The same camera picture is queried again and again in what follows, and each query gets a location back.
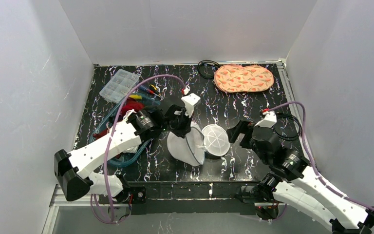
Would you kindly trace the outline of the white mesh laundry basket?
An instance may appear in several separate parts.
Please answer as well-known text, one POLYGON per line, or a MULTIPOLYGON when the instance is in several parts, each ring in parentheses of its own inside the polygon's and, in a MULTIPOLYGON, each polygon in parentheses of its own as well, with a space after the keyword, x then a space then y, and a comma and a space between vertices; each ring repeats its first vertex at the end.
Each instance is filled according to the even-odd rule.
POLYGON ((170 155, 191 166, 202 166, 205 154, 221 157, 228 153, 230 142, 225 129, 216 124, 200 128, 191 123, 191 131, 185 137, 168 134, 167 147, 170 155))

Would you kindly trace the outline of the dark red bra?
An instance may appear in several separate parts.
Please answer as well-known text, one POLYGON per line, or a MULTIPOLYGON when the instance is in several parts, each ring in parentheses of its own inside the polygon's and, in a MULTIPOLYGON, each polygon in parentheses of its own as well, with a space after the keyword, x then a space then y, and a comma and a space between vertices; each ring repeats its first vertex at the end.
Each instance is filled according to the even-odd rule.
MULTIPOLYGON (((138 112, 142 110, 145 107, 144 104, 141 102, 136 101, 135 99, 129 98, 125 105, 123 106, 122 110, 120 111, 120 115, 118 118, 118 121, 122 121, 127 111, 134 110, 135 112, 138 112)), ((103 131, 99 131, 98 133, 93 134, 93 138, 95 140, 101 138, 102 136, 106 135, 109 132, 109 129, 107 126, 105 126, 103 131)))

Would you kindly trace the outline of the teal plastic bin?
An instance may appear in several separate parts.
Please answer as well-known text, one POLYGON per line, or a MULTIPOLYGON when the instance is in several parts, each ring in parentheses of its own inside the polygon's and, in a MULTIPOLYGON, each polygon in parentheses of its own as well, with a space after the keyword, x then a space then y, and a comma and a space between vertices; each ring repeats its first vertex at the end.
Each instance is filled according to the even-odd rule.
MULTIPOLYGON (((137 95, 141 95, 142 99, 136 99, 136 101, 141 102, 144 105, 159 105, 160 100, 150 97, 147 94, 143 93, 133 93, 137 95)), ((114 118, 116 115, 116 112, 120 106, 120 102, 116 104, 110 111, 109 113, 101 120, 101 123, 97 125, 95 130, 91 133, 90 139, 89 139, 89 144, 96 141, 93 138, 94 133, 98 133, 99 131, 103 131, 105 126, 109 127, 110 124, 110 118, 114 118)), ((131 149, 126 150, 124 153, 121 153, 120 155, 115 156, 112 159, 109 159, 108 164, 112 165, 116 168, 124 168, 127 167, 131 164, 133 164, 139 157, 140 155, 145 151, 145 149, 150 145, 152 142, 152 139, 149 139, 145 141, 143 144, 133 147, 131 149)))

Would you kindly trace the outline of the strawberry print mesh laundry bag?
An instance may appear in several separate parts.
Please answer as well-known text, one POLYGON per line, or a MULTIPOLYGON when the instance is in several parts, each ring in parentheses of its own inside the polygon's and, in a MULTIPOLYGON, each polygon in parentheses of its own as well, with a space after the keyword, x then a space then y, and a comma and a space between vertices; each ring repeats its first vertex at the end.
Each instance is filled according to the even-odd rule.
POLYGON ((273 74, 258 65, 223 65, 214 74, 215 85, 226 93, 263 92, 273 86, 274 81, 273 74))

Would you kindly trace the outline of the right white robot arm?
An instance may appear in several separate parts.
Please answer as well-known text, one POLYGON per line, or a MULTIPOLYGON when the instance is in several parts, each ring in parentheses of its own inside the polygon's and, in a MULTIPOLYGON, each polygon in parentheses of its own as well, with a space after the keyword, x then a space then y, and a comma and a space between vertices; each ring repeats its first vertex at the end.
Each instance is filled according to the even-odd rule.
POLYGON ((279 137, 267 127, 239 121, 227 129, 228 140, 250 149, 270 172, 254 188, 268 201, 281 201, 319 221, 334 234, 370 234, 374 226, 374 207, 348 201, 328 182, 321 183, 309 160, 297 150, 282 146, 279 137))

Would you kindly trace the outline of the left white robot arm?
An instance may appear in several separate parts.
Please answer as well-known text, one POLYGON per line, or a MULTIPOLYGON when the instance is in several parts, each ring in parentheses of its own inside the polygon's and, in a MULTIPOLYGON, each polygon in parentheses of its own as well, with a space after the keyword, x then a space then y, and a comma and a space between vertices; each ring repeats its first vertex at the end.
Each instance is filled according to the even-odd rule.
POLYGON ((100 139, 73 151, 59 150, 54 155, 54 174, 67 201, 85 195, 106 195, 118 203, 128 202, 132 188, 121 175, 95 173, 100 165, 138 147, 164 131, 185 138, 191 131, 194 111, 192 104, 171 105, 167 108, 148 106, 114 124, 109 133, 100 139))

